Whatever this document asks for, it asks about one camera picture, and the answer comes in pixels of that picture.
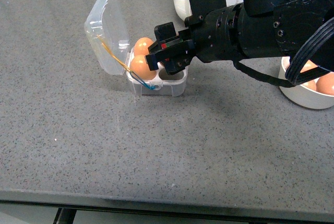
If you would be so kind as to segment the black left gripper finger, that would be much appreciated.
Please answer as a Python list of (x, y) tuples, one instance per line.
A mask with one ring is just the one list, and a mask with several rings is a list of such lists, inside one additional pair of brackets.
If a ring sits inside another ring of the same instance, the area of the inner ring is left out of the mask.
[(156, 37), (156, 41), (150, 47), (148, 47), (149, 53), (154, 53), (158, 50), (167, 48), (166, 44), (168, 42), (178, 38), (173, 22), (167, 22), (155, 26), (154, 35)]

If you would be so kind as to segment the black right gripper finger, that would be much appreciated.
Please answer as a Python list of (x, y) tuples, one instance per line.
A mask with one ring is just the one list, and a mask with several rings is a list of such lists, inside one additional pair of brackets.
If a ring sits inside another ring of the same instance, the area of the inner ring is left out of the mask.
[(169, 42), (156, 41), (149, 47), (149, 54), (145, 56), (150, 70), (157, 70), (161, 63), (168, 75), (175, 75), (188, 66), (196, 56), (192, 40), (175, 39)]

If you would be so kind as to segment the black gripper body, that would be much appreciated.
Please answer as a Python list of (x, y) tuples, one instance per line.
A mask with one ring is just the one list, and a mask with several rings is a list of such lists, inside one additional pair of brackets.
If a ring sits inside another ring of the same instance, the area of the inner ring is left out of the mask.
[(244, 53), (240, 47), (238, 28), (243, 3), (223, 5), (200, 5), (192, 16), (185, 19), (186, 29), (179, 32), (182, 40), (192, 40), (194, 50), (189, 50), (203, 63), (228, 60), (240, 61)]

